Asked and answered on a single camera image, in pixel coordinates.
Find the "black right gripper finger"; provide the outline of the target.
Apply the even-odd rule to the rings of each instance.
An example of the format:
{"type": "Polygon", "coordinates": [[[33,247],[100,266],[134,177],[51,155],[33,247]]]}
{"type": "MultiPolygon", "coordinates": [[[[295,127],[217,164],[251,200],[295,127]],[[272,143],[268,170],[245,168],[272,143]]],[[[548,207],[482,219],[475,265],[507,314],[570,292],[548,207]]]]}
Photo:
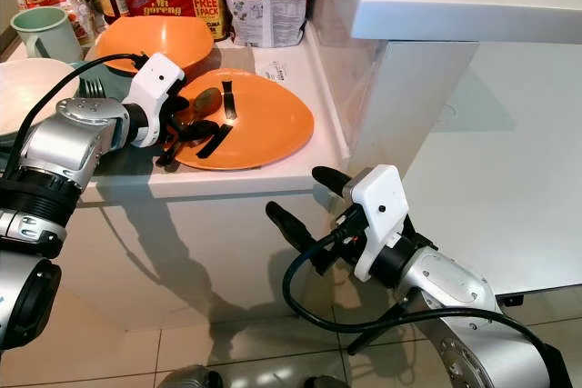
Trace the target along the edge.
{"type": "Polygon", "coordinates": [[[323,185],[333,196],[341,198],[341,200],[352,200],[353,176],[338,171],[336,168],[316,166],[312,169],[312,177],[317,184],[323,185]]]}
{"type": "Polygon", "coordinates": [[[328,250],[333,238],[329,235],[321,240],[313,238],[311,232],[293,214],[276,202],[266,202],[266,216],[277,226],[280,234],[294,246],[300,254],[308,254],[312,248],[316,250],[309,255],[311,261],[333,261],[334,255],[328,250]]]}

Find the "brown shiny spoon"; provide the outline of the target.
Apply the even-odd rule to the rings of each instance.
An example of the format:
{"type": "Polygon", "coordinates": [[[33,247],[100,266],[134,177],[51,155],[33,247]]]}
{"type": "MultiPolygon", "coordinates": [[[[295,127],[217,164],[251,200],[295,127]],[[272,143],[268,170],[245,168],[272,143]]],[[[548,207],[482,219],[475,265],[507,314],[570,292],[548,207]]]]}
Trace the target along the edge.
{"type": "Polygon", "coordinates": [[[196,97],[190,101],[191,121],[199,122],[207,118],[208,115],[215,114],[222,106],[224,97],[222,92],[216,86],[211,86],[196,94],[196,97]]]}

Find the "flat orange plate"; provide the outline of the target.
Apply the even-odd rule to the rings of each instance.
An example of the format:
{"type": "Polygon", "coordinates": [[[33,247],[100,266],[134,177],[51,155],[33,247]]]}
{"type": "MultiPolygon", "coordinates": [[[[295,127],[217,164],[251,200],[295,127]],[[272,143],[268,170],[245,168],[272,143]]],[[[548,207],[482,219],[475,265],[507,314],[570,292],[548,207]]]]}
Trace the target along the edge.
{"type": "Polygon", "coordinates": [[[199,155],[208,140],[178,148],[176,160],[201,171],[245,171],[295,154],[315,131],[315,116],[291,90],[240,69],[222,68],[196,77],[180,92],[193,103],[206,89],[229,82],[236,102],[233,129],[213,153],[199,155]]]}

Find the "small white printed label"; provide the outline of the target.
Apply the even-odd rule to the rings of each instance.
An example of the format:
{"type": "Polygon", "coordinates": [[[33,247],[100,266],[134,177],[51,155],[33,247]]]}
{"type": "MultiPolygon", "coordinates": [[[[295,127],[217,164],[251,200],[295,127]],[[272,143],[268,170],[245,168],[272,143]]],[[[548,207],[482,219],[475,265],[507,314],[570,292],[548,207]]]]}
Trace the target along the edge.
{"type": "Polygon", "coordinates": [[[287,64],[282,60],[256,61],[255,64],[255,73],[278,84],[282,84],[288,78],[286,69],[287,64]]]}

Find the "deep orange plate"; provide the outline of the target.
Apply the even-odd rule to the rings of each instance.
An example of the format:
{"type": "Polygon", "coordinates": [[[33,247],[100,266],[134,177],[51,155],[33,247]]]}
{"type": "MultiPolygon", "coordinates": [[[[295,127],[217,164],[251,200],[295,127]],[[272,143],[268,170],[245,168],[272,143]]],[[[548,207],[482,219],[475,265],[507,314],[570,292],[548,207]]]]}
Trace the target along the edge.
{"type": "Polygon", "coordinates": [[[96,39],[93,56],[165,55],[190,74],[215,50],[216,40],[203,19],[187,15],[122,17],[96,39]]]}

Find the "metal fork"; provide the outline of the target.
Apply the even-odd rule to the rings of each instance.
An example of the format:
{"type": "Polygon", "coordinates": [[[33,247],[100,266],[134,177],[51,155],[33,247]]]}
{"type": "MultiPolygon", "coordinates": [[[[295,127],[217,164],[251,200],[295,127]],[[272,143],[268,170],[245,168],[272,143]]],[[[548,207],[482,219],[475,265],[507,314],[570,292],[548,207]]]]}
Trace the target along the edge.
{"type": "Polygon", "coordinates": [[[105,98],[105,87],[100,79],[80,80],[78,94],[87,100],[103,100],[105,98]]]}

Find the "black metal furniture leg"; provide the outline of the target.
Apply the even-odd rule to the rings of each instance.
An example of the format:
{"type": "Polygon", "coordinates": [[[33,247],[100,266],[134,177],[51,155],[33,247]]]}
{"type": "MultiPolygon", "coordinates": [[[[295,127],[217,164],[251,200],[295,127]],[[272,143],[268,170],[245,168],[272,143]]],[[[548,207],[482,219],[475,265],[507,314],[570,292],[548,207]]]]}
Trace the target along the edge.
{"type": "MultiPolygon", "coordinates": [[[[402,317],[404,313],[406,313],[405,306],[400,303],[394,303],[376,319],[376,323],[396,321],[396,319],[402,317]]],[[[366,330],[364,333],[359,334],[357,338],[355,338],[354,341],[345,348],[345,352],[348,355],[355,355],[358,352],[361,352],[363,348],[371,345],[374,341],[378,341],[378,339],[382,338],[383,335],[389,335],[391,341],[400,341],[400,339],[406,339],[411,333],[412,329],[407,325],[395,325],[366,330]]]]}

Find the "grey right robot foot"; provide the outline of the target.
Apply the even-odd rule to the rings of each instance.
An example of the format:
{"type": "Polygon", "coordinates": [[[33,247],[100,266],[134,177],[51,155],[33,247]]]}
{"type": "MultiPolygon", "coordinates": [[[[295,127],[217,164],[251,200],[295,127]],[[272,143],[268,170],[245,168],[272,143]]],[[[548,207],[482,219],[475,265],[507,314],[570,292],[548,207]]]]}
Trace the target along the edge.
{"type": "Polygon", "coordinates": [[[344,380],[331,375],[318,375],[307,377],[303,388],[350,388],[344,380]]]}

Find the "grey robot foot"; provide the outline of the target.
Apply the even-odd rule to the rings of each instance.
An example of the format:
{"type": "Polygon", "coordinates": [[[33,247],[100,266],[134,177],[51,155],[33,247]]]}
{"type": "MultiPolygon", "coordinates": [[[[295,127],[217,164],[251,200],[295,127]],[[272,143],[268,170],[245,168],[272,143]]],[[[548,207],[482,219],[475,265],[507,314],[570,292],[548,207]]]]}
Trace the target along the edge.
{"type": "Polygon", "coordinates": [[[191,364],[164,376],[156,388],[221,388],[221,377],[203,364],[191,364]]]}
{"type": "Polygon", "coordinates": [[[331,375],[318,375],[307,377],[303,388],[350,388],[344,380],[331,375]]]}

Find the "pale green mug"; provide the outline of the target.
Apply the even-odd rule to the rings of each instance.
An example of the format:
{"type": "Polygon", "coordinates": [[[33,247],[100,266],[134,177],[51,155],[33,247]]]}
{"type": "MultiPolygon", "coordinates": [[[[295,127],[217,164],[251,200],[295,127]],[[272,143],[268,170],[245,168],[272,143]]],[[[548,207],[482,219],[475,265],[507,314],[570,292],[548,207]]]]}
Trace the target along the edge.
{"type": "Polygon", "coordinates": [[[62,7],[22,10],[13,15],[11,27],[20,36],[29,57],[50,57],[67,64],[83,60],[83,48],[76,39],[69,14],[62,7]]]}

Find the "grey left robot foot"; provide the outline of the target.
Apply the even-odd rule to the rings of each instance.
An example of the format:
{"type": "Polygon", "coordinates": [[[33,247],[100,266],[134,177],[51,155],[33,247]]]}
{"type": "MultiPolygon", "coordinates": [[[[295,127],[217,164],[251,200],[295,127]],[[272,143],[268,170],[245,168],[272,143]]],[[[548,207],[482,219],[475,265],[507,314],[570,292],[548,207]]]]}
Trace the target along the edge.
{"type": "Polygon", "coordinates": [[[164,376],[156,388],[221,388],[221,377],[203,364],[191,364],[164,376]]]}

